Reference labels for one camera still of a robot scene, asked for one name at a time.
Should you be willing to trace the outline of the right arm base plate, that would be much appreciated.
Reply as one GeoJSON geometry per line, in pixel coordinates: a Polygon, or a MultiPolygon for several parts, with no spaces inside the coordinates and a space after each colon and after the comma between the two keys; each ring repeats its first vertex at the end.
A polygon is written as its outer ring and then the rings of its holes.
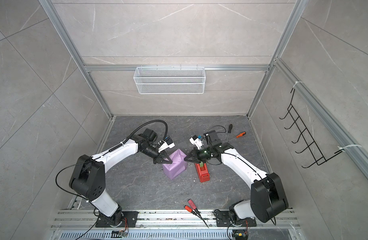
{"type": "Polygon", "coordinates": [[[228,227],[229,225],[235,227],[256,227],[257,222],[254,217],[240,219],[237,215],[233,214],[231,211],[224,211],[216,209],[213,211],[216,218],[216,223],[218,227],[228,227]]]}

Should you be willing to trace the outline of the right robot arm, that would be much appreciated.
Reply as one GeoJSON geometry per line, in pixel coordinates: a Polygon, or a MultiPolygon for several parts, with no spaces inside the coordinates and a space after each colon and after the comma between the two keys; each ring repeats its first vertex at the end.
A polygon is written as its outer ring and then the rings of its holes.
{"type": "Polygon", "coordinates": [[[212,158],[232,169],[251,190],[249,200],[230,206],[229,216],[233,223],[247,218],[256,218],[263,223],[270,220],[274,222],[278,214],[288,209],[281,178],[276,173],[268,174],[251,164],[229,143],[202,150],[194,148],[185,161],[200,164],[212,158]]]}

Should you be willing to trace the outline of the pink wrapping paper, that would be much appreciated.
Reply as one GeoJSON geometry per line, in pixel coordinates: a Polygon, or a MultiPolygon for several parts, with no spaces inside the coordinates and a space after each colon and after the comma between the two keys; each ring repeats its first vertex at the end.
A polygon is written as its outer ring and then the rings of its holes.
{"type": "Polygon", "coordinates": [[[172,163],[163,164],[163,172],[170,180],[173,180],[187,169],[188,162],[185,161],[186,156],[183,151],[178,149],[170,155],[172,163]]]}

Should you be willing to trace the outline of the orange handled screwdriver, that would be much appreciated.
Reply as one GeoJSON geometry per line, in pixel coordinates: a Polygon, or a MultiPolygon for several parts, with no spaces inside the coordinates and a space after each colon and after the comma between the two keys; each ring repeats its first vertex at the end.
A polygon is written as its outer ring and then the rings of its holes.
{"type": "Polygon", "coordinates": [[[241,137],[243,137],[245,134],[246,134],[246,132],[241,132],[240,134],[238,134],[238,135],[236,136],[236,138],[237,138],[237,139],[238,139],[238,138],[241,138],[241,137]]]}

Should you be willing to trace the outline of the red tape dispenser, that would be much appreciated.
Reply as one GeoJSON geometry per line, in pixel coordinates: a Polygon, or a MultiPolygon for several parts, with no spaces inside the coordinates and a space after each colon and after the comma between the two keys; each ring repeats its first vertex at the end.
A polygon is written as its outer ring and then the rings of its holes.
{"type": "Polygon", "coordinates": [[[195,164],[195,168],[201,183],[210,180],[210,173],[206,163],[195,164]]]}

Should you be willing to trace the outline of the red handled screwdriver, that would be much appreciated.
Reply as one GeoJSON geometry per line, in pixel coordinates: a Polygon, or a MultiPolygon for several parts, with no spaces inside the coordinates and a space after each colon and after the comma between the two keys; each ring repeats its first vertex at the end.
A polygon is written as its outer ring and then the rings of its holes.
{"type": "Polygon", "coordinates": [[[200,216],[196,213],[196,211],[195,211],[195,210],[193,210],[191,207],[189,207],[189,206],[187,206],[187,205],[185,205],[185,210],[186,210],[186,211],[188,211],[189,213],[191,213],[191,214],[195,215],[195,216],[196,216],[196,217],[198,217],[199,219],[201,219],[201,220],[205,223],[205,225],[209,228],[209,226],[207,225],[207,223],[205,222],[205,220],[204,220],[202,217],[200,217],[200,216]]]}

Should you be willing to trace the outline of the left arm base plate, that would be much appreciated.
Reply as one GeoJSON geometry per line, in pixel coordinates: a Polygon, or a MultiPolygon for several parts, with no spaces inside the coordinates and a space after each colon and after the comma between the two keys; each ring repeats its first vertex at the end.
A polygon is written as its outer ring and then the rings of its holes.
{"type": "Polygon", "coordinates": [[[137,211],[116,211],[112,217],[107,217],[99,213],[98,221],[95,224],[96,228],[124,228],[126,225],[129,228],[134,228],[138,219],[139,212],[137,211]]]}

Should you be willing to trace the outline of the aluminium mounting rail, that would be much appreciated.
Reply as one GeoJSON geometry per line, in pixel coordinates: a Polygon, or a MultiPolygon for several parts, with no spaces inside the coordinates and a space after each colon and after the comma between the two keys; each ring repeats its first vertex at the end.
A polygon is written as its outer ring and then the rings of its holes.
{"type": "MultiPolygon", "coordinates": [[[[292,209],[285,210],[275,217],[274,222],[261,222],[249,217],[232,221],[227,210],[200,210],[202,218],[186,210],[135,210],[124,211],[120,228],[179,230],[179,229],[223,229],[227,227],[261,228],[261,229],[299,229],[300,224],[292,209]]],[[[51,229],[83,230],[93,224],[97,228],[110,228],[107,221],[98,217],[93,211],[60,210],[51,223],[51,229]]]]}

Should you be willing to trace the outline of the black handled screwdriver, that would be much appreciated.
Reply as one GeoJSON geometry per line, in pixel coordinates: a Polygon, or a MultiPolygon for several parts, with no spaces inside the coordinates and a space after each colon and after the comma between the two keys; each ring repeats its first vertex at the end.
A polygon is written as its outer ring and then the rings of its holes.
{"type": "Polygon", "coordinates": [[[229,124],[229,127],[228,127],[228,131],[227,131],[227,138],[226,138],[226,142],[229,141],[229,137],[230,137],[230,134],[232,132],[232,129],[233,129],[233,124],[229,124]]]}

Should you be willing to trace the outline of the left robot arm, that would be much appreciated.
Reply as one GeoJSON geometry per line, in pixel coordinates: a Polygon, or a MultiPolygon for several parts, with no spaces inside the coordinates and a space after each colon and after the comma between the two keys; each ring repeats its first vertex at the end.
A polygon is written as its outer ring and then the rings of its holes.
{"type": "Polygon", "coordinates": [[[73,165],[68,191],[85,199],[99,212],[98,219],[108,226],[118,227],[125,223],[122,207],[108,191],[108,173],[127,158],[142,153],[153,160],[154,164],[171,164],[166,150],[175,146],[170,137],[157,144],[142,135],[133,136],[118,145],[92,156],[82,155],[73,165]]]}

